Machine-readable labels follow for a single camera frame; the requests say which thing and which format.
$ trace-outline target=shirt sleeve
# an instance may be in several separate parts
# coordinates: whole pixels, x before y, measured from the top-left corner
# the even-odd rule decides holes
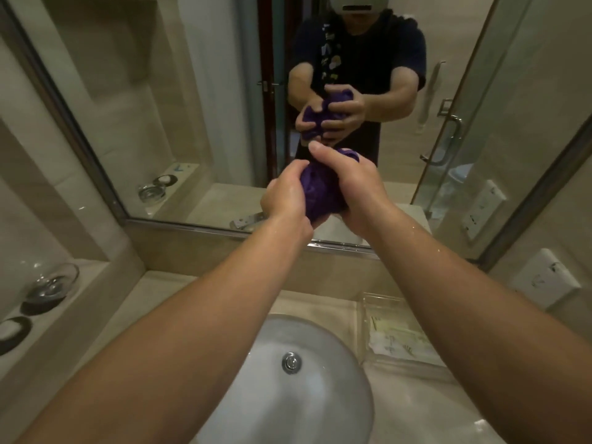
[[[397,45],[392,68],[406,67],[416,72],[419,76],[418,90],[421,90],[426,85],[426,39],[415,20],[401,22],[397,30]]]
[[[302,62],[316,67],[323,41],[323,29],[319,22],[313,19],[305,20],[298,28],[292,44],[290,70]]]

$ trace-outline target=wall socket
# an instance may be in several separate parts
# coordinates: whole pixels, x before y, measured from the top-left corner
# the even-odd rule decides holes
[[[546,310],[581,286],[563,263],[549,249],[541,249],[512,279],[510,288],[521,291]]]
[[[483,226],[506,199],[506,195],[492,180],[485,182],[485,187],[462,219],[462,227],[470,240],[477,237]]]

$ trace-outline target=clear plastic tray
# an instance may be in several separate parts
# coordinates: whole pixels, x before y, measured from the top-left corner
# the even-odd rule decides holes
[[[364,294],[362,360],[405,375],[454,381],[405,299]]]

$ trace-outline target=sink drain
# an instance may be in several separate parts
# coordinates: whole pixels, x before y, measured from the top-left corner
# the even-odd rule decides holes
[[[288,352],[282,358],[282,369],[286,374],[295,374],[300,371],[301,367],[302,359],[297,353]]]

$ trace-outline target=purple towel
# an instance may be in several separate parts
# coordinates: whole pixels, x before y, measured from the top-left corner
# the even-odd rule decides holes
[[[331,93],[328,98],[323,100],[323,111],[322,112],[315,112],[311,106],[308,106],[304,111],[304,115],[302,116],[302,121],[304,122],[314,122],[316,126],[309,130],[302,133],[302,138],[305,140],[312,140],[316,136],[322,137],[323,133],[326,132],[321,123],[325,120],[342,120],[347,117],[346,113],[340,112],[331,112],[329,110],[329,104],[331,103],[341,103],[343,101],[351,101],[353,99],[353,93],[351,90],[344,90],[341,93]]]
[[[360,161],[358,153],[352,150],[337,150],[345,156]],[[347,209],[347,203],[339,188],[337,173],[316,160],[304,169],[300,176],[306,197],[306,216],[314,223],[322,216],[340,213]]]

